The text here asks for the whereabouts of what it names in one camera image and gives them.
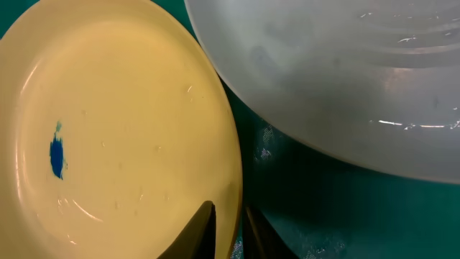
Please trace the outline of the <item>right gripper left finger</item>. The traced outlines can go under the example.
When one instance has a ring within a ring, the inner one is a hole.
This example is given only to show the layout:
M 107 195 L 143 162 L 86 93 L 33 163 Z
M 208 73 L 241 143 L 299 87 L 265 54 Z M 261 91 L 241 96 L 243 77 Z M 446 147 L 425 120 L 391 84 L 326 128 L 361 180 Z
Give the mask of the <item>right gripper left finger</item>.
M 205 201 L 158 259 L 214 259 L 215 251 L 216 207 Z

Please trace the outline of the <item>yellow-green plate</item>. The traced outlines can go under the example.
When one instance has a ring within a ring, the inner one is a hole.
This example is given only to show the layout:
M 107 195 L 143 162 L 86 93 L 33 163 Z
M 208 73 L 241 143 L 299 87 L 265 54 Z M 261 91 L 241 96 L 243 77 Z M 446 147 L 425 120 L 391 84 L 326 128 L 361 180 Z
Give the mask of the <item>yellow-green plate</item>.
M 1 256 L 157 258 L 205 201 L 229 258 L 242 161 L 224 87 L 152 1 L 38 1 L 1 39 Z

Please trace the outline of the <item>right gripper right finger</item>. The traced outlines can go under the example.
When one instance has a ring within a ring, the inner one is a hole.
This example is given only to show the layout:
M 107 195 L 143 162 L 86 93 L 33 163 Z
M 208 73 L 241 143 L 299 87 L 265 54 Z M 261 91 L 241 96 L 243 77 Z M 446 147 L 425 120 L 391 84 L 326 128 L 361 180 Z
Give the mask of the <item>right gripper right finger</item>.
M 245 259 L 298 259 L 263 213 L 252 205 L 243 209 L 242 239 Z

